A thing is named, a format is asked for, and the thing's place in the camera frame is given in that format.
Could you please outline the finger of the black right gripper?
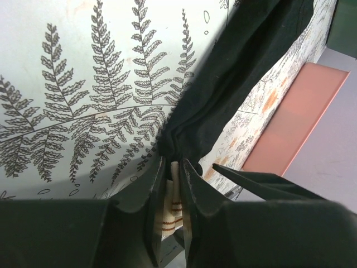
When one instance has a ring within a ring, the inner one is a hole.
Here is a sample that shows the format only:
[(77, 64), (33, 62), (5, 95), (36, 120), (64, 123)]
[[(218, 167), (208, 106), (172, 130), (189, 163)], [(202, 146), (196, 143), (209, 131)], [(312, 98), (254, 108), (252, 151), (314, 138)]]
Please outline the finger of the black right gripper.
[(233, 170), (219, 164), (213, 169), (264, 200), (323, 200), (324, 198), (272, 173)]

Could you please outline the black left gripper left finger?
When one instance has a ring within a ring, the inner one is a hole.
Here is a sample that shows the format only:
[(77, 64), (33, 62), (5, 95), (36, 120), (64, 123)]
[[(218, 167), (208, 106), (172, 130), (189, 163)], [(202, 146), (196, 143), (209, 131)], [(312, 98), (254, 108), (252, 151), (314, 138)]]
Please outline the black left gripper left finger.
[(165, 158), (109, 199), (1, 202), (2, 267), (159, 267)]

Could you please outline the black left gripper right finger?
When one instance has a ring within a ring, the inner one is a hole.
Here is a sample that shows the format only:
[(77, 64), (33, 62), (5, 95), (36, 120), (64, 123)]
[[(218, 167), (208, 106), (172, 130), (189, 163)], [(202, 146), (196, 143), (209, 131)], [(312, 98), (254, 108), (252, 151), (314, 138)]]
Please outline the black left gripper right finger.
[(323, 200), (235, 202), (180, 163), (187, 267), (355, 267), (356, 214)]

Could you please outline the black underwear beige waistband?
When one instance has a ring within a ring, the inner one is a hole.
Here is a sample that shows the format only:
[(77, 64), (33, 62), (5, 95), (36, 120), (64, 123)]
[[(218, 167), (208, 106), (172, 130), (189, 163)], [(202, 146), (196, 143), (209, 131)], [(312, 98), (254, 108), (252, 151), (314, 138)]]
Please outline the black underwear beige waistband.
[(198, 173), (225, 125), (262, 76), (308, 26), (313, 1), (241, 1), (193, 83), (185, 90), (158, 140), (166, 160), (168, 204), (162, 233), (182, 225), (178, 168), (189, 160)]

